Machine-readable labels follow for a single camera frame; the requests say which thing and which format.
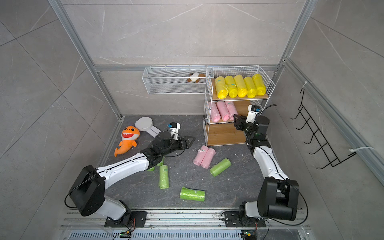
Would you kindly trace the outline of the pink roll top angled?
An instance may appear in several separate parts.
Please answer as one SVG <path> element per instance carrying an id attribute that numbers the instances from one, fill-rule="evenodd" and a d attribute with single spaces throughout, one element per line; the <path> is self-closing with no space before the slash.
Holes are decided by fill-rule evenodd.
<path id="1" fill-rule="evenodd" d="M 221 115 L 221 118 L 224 122 L 227 122 L 230 119 L 230 113 L 226 106 L 226 103 L 221 101 L 216 103 L 217 109 Z"/>

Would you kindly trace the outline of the yellow roll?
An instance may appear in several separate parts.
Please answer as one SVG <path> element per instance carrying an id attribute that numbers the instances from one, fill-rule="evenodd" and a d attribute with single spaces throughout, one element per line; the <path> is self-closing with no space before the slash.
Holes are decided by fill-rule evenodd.
<path id="1" fill-rule="evenodd" d="M 225 99 L 228 96 L 228 87 L 224 77 L 219 76 L 215 79 L 215 88 L 218 99 Z"/>
<path id="2" fill-rule="evenodd" d="M 225 83 L 228 87 L 229 96 L 231 98 L 236 98 L 238 96 L 238 89 L 234 78 L 232 76 L 226 76 Z"/>
<path id="3" fill-rule="evenodd" d="M 242 75 L 234 76 L 234 81 L 238 90 L 238 97 L 244 98 L 248 94 L 248 89 L 246 87 L 243 76 Z"/>
<path id="4" fill-rule="evenodd" d="M 258 96 L 263 96 L 267 93 L 267 88 L 264 84 L 263 77 L 260 74 L 255 74 L 252 76 L 254 85 L 256 87 L 256 92 Z"/>

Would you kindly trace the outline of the yellow roll horizontal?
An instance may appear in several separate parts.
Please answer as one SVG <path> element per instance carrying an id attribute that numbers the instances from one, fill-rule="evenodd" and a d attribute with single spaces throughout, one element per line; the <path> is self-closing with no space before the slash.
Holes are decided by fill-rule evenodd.
<path id="1" fill-rule="evenodd" d="M 253 99 L 257 95 L 257 89 L 254 84 L 254 81 L 252 77 L 245 77 L 244 78 L 245 85 L 247 87 L 247 97 L 250 99 Z"/>

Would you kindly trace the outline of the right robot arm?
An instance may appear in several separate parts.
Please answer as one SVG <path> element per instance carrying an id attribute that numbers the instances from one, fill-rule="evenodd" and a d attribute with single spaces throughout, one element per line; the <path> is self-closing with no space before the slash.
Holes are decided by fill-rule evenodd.
<path id="1" fill-rule="evenodd" d="M 299 184 L 290 180 L 276 160 L 272 146 L 267 139 L 270 120 L 265 116 L 255 116 L 248 122 L 245 116 L 234 115 L 234 126 L 243 131 L 246 144 L 259 164 L 264 177 L 258 199 L 244 202 L 239 208 L 241 221 L 258 217 L 293 221 L 296 219 Z"/>

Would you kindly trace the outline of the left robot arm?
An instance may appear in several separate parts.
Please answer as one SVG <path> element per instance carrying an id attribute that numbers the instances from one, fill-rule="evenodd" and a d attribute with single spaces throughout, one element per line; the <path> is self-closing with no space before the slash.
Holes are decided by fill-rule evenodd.
<path id="1" fill-rule="evenodd" d="M 122 179 L 154 167 L 163 157 L 171 158 L 170 154 L 175 151 L 189 149 L 195 140 L 192 136 L 176 134 L 172 137 L 169 132 L 160 132 L 147 148 L 128 159 L 99 168 L 84 167 L 68 196 L 83 217 L 98 214 L 127 225 L 132 221 L 132 211 L 123 201 L 106 196 L 105 190 Z"/>

